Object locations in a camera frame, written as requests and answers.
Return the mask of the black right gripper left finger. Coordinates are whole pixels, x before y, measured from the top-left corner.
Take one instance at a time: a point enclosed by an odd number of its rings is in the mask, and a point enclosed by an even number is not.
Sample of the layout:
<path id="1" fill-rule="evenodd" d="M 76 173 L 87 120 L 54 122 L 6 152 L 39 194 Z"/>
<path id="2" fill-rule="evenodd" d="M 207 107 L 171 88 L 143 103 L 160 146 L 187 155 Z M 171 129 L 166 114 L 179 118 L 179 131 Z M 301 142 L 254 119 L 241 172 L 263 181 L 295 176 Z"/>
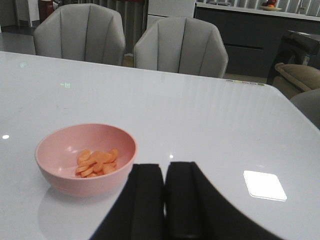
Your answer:
<path id="1" fill-rule="evenodd" d="M 162 240 L 164 181 L 157 164 L 134 164 L 92 240 Z"/>

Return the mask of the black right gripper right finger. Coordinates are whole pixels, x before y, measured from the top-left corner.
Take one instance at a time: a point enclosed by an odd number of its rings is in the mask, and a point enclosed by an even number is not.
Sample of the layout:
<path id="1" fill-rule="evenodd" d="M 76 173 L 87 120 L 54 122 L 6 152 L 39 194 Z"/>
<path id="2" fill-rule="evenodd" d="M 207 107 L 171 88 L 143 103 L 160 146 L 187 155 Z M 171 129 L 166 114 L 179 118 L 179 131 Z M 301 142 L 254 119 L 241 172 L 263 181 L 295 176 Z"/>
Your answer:
<path id="1" fill-rule="evenodd" d="M 171 162 L 165 177 L 170 240 L 277 240 L 226 200 L 195 162 Z"/>

